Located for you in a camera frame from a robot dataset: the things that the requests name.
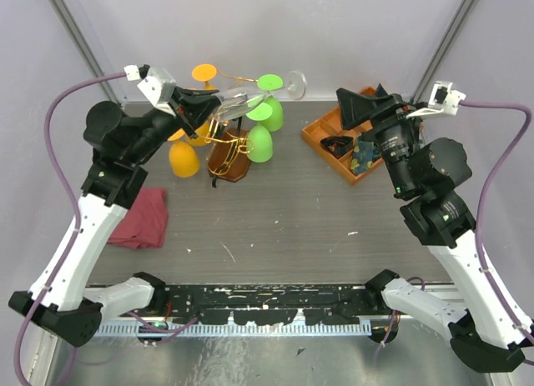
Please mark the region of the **green goblet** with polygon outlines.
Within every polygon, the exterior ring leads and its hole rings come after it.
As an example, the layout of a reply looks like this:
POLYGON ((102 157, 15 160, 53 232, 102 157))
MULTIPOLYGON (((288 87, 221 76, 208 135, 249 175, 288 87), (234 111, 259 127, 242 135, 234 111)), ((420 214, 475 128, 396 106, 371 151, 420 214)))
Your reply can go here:
MULTIPOLYGON (((257 82, 258 87, 261 90, 267 92, 274 92, 281 89, 284 86, 283 79, 275 74, 262 75, 257 82)), ((261 124, 270 132, 276 132, 280 130, 284 124, 284 110, 280 101, 273 95, 270 95, 264 101, 272 108, 271 115, 266 118, 261 124)))
POLYGON ((247 155, 254 163, 265 163, 273 157, 273 139, 264 122, 271 116, 273 110, 267 103, 261 103, 246 117, 255 125, 247 135, 247 155))

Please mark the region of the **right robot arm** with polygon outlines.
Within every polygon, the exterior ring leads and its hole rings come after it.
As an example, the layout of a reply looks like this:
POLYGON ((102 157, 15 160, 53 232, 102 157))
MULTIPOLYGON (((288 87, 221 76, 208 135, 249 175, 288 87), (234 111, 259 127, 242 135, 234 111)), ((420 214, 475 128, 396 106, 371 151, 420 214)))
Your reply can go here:
POLYGON ((400 213, 411 233, 426 246, 461 295, 452 304, 417 288, 390 270, 365 285, 370 311, 410 315, 439 333, 455 355, 478 373, 510 373, 526 362, 533 344, 533 321, 516 303, 482 242, 482 211, 472 213, 457 194, 472 171, 461 143, 438 138, 422 143, 422 122, 454 116, 471 106, 450 82, 437 82, 425 103, 408 103, 395 93, 375 95, 339 89, 342 127, 362 123, 362 136, 380 150, 400 213))

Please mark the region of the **orange goblet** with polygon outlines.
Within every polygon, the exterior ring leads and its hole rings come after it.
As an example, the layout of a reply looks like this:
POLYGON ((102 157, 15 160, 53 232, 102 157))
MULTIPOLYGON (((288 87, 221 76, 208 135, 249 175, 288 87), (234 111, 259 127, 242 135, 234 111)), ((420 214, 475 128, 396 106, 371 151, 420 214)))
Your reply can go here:
MULTIPOLYGON (((205 86, 203 89, 196 88, 195 91, 198 92, 213 92, 217 91, 217 89, 213 85, 205 86)), ((209 131, 209 120, 207 119, 203 125, 195 130, 197 134, 197 138, 190 138, 187 134, 184 135, 184 141, 190 144, 194 147, 204 146, 208 142, 205 140, 205 137, 207 136, 209 131)))
POLYGON ((169 164, 172 172, 179 178, 189 178, 199 171, 199 158, 193 147, 182 140, 185 131, 179 130, 169 137, 169 164))
POLYGON ((191 71, 192 78, 195 81, 202 82, 204 84, 204 90, 216 90, 217 88, 211 83, 211 81, 217 76, 217 68, 210 63, 202 63, 194 67, 191 71))

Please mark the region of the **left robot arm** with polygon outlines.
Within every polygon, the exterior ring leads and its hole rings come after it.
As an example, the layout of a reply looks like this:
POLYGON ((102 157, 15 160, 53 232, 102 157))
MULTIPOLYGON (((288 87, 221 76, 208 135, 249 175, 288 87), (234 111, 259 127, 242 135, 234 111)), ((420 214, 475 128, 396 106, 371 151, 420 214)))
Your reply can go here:
POLYGON ((160 315, 167 306, 163 280, 145 272, 97 293, 86 291, 111 233, 125 218, 148 175, 143 164, 179 130, 194 132, 221 105, 217 90, 176 87, 171 111, 151 109, 130 117, 117 103, 102 101, 88 111, 84 140, 93 148, 93 164, 58 250, 38 282, 16 291, 11 309, 75 348, 85 345, 101 323, 135 309, 160 315))

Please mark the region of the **green goblet front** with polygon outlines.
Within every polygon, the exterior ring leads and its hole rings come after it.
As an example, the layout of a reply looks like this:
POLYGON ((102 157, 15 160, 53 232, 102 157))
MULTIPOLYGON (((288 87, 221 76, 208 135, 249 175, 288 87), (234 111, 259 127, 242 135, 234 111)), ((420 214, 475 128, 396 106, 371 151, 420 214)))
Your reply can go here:
POLYGON ((271 116, 273 110, 267 103, 261 103, 246 117, 255 125, 247 135, 247 155, 254 163, 265 163, 273 157, 273 139, 264 122, 271 116))

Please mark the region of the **clear wine glass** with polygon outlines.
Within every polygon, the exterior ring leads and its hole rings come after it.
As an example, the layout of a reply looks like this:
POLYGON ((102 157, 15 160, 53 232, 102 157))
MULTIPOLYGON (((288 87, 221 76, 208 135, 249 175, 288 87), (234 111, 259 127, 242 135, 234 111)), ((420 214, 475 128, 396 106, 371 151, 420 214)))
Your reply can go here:
POLYGON ((307 89, 307 79, 300 71, 290 71, 281 77, 276 74, 265 74, 254 81, 245 81, 244 85, 219 91, 215 96, 219 106, 212 112, 212 119, 226 123, 245 116, 255 110, 268 98, 282 93, 289 99, 300 100, 307 89))

